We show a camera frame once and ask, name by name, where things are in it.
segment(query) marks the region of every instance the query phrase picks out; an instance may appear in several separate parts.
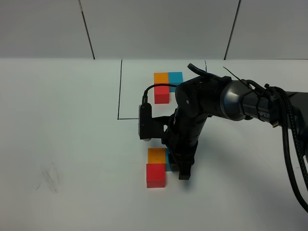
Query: black line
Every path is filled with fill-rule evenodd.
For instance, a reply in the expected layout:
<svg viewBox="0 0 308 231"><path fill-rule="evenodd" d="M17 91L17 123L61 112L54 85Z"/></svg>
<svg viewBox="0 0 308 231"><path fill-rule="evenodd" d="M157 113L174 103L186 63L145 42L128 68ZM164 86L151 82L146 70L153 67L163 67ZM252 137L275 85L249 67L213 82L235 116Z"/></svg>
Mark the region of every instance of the black line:
<svg viewBox="0 0 308 231"><path fill-rule="evenodd" d="M122 82L122 63L123 63L123 59L121 59L120 89L119 89L119 106L118 106L118 108L117 108L117 119L119 119L119 114L120 114L121 82Z"/></svg>
<svg viewBox="0 0 308 231"><path fill-rule="evenodd" d="M233 30L234 30L235 22L236 22L236 19L237 19L237 14L238 14L239 9L240 9L241 1L242 0L239 0L239 4L237 5L236 14L235 14L235 18L234 18L234 21L233 21L233 26L232 26L232 30L231 30L231 34L230 34L230 38L229 38L229 42L228 42L228 46L227 46L227 50L226 50L225 57L224 57L223 60L226 60L226 58L227 58L227 54L228 54L231 38L232 38L232 35L233 35Z"/></svg>
<svg viewBox="0 0 308 231"><path fill-rule="evenodd" d="M118 120L121 120L121 119L139 119L139 118L119 118Z"/></svg>
<svg viewBox="0 0 308 231"><path fill-rule="evenodd" d="M86 19L85 19L85 15L83 14L83 9L82 9L82 6L81 6L81 1L78 0L78 2L79 2L79 5L80 5L80 10L81 10L82 18L83 18L83 23L85 24L86 32L87 32L87 35L88 35L88 40L89 40L89 44L90 44L90 47L91 47L92 56L93 56L93 59L95 59L94 52L93 52L93 47L92 47L92 43L91 43L91 39L90 39L90 35L89 35L89 32L88 32L88 27L87 27L87 23L86 23Z"/></svg>

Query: table surface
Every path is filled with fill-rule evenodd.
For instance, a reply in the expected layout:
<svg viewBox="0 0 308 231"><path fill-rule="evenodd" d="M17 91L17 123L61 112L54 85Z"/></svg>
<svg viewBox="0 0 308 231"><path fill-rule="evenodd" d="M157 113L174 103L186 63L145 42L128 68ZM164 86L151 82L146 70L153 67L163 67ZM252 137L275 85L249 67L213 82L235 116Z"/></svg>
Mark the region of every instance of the table surface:
<svg viewBox="0 0 308 231"><path fill-rule="evenodd" d="M256 119L209 118L189 182L168 172L164 189L146 188L147 149L163 145L140 141L133 118L154 72L190 79L190 62L204 67L203 60L0 60L0 229L307 230L281 129ZM260 85L307 91L307 64L207 60L207 70L229 75L225 66ZM169 105L153 106L154 116L175 106L172 95ZM290 146L307 200L292 139Z"/></svg>

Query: white wall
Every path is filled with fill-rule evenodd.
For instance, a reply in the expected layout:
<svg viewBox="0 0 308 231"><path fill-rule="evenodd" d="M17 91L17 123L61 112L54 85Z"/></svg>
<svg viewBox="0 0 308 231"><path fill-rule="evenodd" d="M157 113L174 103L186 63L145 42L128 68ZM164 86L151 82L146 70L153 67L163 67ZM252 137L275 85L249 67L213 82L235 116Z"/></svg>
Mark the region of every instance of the white wall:
<svg viewBox="0 0 308 231"><path fill-rule="evenodd" d="M96 58L223 59L238 0L82 0Z"/></svg>
<svg viewBox="0 0 308 231"><path fill-rule="evenodd" d="M78 0L1 0L0 57L92 58Z"/></svg>
<svg viewBox="0 0 308 231"><path fill-rule="evenodd" d="M308 59L307 0L242 0L227 59Z"/></svg>

